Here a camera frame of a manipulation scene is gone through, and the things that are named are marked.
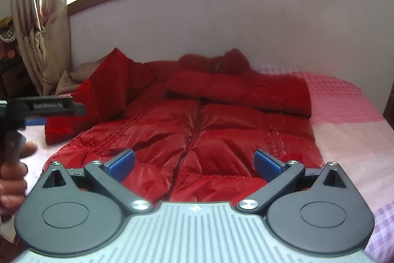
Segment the person's left hand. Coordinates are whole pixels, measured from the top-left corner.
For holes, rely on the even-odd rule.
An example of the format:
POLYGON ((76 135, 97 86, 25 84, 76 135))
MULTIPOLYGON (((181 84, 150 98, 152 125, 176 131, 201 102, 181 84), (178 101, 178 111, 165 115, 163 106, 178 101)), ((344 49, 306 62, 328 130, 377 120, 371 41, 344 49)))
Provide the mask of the person's left hand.
POLYGON ((1 165, 1 216, 10 218, 25 201, 28 167, 21 161, 1 165))

